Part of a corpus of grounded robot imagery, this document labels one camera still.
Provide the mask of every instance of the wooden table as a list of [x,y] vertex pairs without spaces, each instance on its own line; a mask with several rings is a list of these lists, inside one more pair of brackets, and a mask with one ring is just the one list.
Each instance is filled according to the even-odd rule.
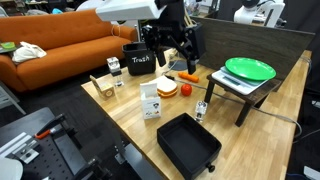
[[[260,109],[297,120],[307,69],[308,63],[300,58],[278,91],[271,92]],[[133,77],[126,68],[123,69],[125,85],[115,88],[116,96],[107,101],[99,97],[91,82],[82,87],[162,176],[183,179],[157,143],[156,130],[183,112],[194,116],[196,102],[204,99],[206,91],[193,87],[189,97],[178,92],[172,98],[161,99],[161,118],[143,120],[139,84],[155,79],[165,70],[166,67],[157,68],[154,74]],[[213,72],[212,69],[197,65],[194,74],[200,77],[198,85],[205,88],[208,84],[206,77]],[[177,72],[171,71],[169,74],[179,79]],[[98,81],[112,82],[112,77],[107,75]],[[214,88],[214,92],[244,102],[219,86]],[[234,122],[242,106],[212,96],[202,125],[222,143],[222,149],[213,162],[215,171],[209,173],[205,170],[198,179],[285,179],[296,125],[251,110],[243,125],[237,127]]]

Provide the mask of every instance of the white cloth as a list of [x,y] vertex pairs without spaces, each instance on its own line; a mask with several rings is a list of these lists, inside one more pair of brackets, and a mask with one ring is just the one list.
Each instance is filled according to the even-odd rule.
[[13,52],[12,60],[16,64],[47,55],[47,53],[37,45],[29,44],[27,42],[20,42],[20,44],[21,47]]

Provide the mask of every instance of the gray floor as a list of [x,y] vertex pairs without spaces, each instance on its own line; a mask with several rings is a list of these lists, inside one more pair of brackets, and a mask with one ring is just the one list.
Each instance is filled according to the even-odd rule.
[[[105,68],[99,68],[31,93],[16,95],[27,113],[42,107],[49,107],[55,115],[64,113],[67,122],[78,130],[76,137],[83,146],[80,151],[84,158],[89,160],[98,156],[102,166],[114,174],[112,179],[140,179],[128,163],[119,165],[114,158],[117,151],[107,131],[109,121],[80,86],[89,81],[89,74],[100,77],[107,73]],[[23,115],[14,106],[0,109],[0,126],[21,117]],[[125,145],[128,144],[126,138],[122,139]]]
[[320,172],[320,109],[312,105],[313,100],[320,101],[320,94],[305,90],[298,121],[302,127],[302,134],[292,145],[287,180],[306,179],[305,176],[301,176],[304,166]]

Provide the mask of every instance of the orange couch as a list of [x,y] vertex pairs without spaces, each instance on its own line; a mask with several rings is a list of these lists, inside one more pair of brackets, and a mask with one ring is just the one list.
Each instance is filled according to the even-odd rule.
[[47,52],[43,58],[15,65],[0,54],[0,80],[17,92],[34,90],[124,59],[122,46],[137,40],[135,28],[102,22],[95,10],[0,18],[0,41],[25,41]]

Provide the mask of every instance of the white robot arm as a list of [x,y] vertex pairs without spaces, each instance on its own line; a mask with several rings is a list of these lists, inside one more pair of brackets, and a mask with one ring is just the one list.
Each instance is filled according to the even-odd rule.
[[202,25],[186,23],[183,0],[109,0],[96,9],[96,14],[103,21],[147,19],[142,34],[160,66],[166,64],[164,50],[172,47],[186,58],[188,73],[192,74],[205,53]]
[[283,11],[283,0],[242,0],[243,6],[235,12],[234,22],[241,24],[262,23],[275,27]]

